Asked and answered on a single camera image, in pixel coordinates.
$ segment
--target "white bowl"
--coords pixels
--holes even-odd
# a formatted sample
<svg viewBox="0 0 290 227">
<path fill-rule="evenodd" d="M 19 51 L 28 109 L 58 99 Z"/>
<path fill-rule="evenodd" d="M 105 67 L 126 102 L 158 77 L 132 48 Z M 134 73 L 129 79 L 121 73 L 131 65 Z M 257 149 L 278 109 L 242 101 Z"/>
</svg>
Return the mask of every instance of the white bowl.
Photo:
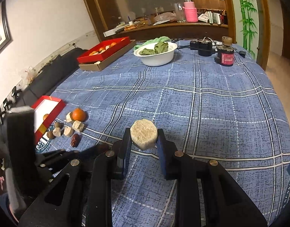
<svg viewBox="0 0 290 227">
<path fill-rule="evenodd" d="M 154 55 L 140 55 L 140 52 L 143 49 L 153 50 L 154 46 L 156 44 L 157 43 L 142 46 L 142 47 L 138 48 L 137 50 L 135 50 L 133 54 L 137 57 L 140 57 L 141 61 L 146 66 L 162 66 L 162 65 L 165 65 L 165 64 L 169 63 L 170 61 L 172 61 L 173 55 L 174 55 L 174 50 L 176 50 L 178 45 L 174 44 L 174 43 L 169 43 L 169 42 L 168 42 L 168 51 L 167 52 L 164 52 L 161 54 L 154 54 Z"/>
</svg>

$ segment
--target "red box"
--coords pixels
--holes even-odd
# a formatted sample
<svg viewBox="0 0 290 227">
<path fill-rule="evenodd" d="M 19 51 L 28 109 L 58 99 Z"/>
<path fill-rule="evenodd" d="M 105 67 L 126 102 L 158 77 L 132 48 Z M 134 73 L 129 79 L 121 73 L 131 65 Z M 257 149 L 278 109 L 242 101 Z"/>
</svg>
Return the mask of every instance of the red box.
<svg viewBox="0 0 290 227">
<path fill-rule="evenodd" d="M 49 101 L 53 101 L 56 103 L 54 105 L 54 108 L 49 112 L 49 115 L 47 116 L 47 118 L 41 123 L 41 125 L 39 125 L 39 127 L 35 128 L 35 129 L 37 129 L 37 130 L 35 130 L 35 144 L 37 144 L 39 142 L 39 140 L 44 135 L 46 130 L 49 128 L 51 123 L 55 120 L 55 118 L 59 115 L 59 113 L 65 107 L 65 103 L 63 102 L 63 100 L 61 100 L 59 98 L 55 98 L 55 97 L 51 97 L 51 96 L 41 96 L 31 106 L 31 108 L 35 109 L 35 122 L 37 122 L 36 121 L 37 119 L 43 119 L 43 114 L 41 114 L 39 117 L 36 117 L 36 115 L 37 115 L 36 112 L 37 112 L 37 108 L 41 105 L 41 103 L 44 100 L 49 100 Z"/>
<path fill-rule="evenodd" d="M 97 55 L 91 55 L 89 54 L 93 51 L 99 51 L 100 48 L 105 48 L 108 45 L 111 45 L 112 43 L 117 43 L 115 46 L 107 49 L 105 52 Z M 103 41 L 99 43 L 98 45 L 94 46 L 81 56 L 77 58 L 78 62 L 80 64 L 84 63 L 89 63 L 89 62 L 97 62 L 97 61 L 103 61 L 106 60 L 108 57 L 112 56 L 115 52 L 119 51 L 121 48 L 125 47 L 130 43 L 130 38 L 129 37 L 122 37 L 122 38 L 116 38 L 116 39 L 111 39 L 107 41 Z"/>
</svg>

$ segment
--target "gold ribbon on box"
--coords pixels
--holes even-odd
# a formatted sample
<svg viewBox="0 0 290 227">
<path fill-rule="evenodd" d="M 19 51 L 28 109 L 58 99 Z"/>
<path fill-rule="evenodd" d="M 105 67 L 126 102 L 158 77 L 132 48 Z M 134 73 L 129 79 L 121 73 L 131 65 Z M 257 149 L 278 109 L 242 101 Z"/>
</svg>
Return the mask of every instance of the gold ribbon on box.
<svg viewBox="0 0 290 227">
<path fill-rule="evenodd" d="M 39 129 L 38 129 L 38 131 L 40 131 L 41 134 L 44 134 L 46 132 L 46 130 L 47 130 L 47 128 L 43 124 L 41 124 Z"/>
</svg>

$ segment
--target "plastic bag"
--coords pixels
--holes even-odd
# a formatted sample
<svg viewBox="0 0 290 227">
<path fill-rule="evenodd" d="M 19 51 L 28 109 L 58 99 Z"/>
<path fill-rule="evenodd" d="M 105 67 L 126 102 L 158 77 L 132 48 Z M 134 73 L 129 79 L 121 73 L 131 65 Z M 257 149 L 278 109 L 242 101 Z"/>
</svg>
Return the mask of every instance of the plastic bag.
<svg viewBox="0 0 290 227">
<path fill-rule="evenodd" d="M 30 66 L 28 69 L 20 71 L 22 86 L 21 89 L 25 89 L 37 76 L 36 70 Z"/>
<path fill-rule="evenodd" d="M 164 20 L 173 20 L 173 19 L 176 19 L 176 14 L 171 13 L 171 12 L 162 13 L 154 17 L 154 20 L 156 22 L 160 22 Z"/>
</svg>

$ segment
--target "bamboo decal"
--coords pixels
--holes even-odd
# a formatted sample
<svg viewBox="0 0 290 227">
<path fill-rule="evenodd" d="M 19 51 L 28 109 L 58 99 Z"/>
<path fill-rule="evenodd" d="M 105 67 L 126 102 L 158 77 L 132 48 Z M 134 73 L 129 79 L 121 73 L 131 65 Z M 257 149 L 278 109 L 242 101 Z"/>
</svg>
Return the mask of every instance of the bamboo decal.
<svg viewBox="0 0 290 227">
<path fill-rule="evenodd" d="M 251 50 L 251 43 L 257 34 L 257 31 L 255 31 L 257 27 L 253 18 L 251 18 L 251 14 L 257 13 L 257 10 L 251 3 L 252 1 L 253 0 L 240 0 L 242 15 L 242 20 L 240 22 L 243 23 L 243 30 L 241 31 L 244 34 L 243 47 L 249 51 L 253 58 L 255 58 L 255 53 Z"/>
</svg>

